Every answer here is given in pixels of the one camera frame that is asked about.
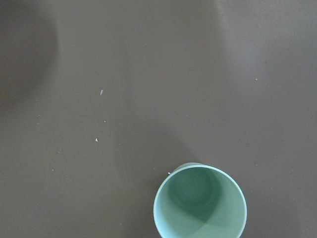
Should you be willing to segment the green plastic cup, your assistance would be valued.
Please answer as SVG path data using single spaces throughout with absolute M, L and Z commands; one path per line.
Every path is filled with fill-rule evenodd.
M 227 173 L 185 163 L 158 188 L 153 216 L 162 238 L 239 238 L 247 221 L 247 203 Z

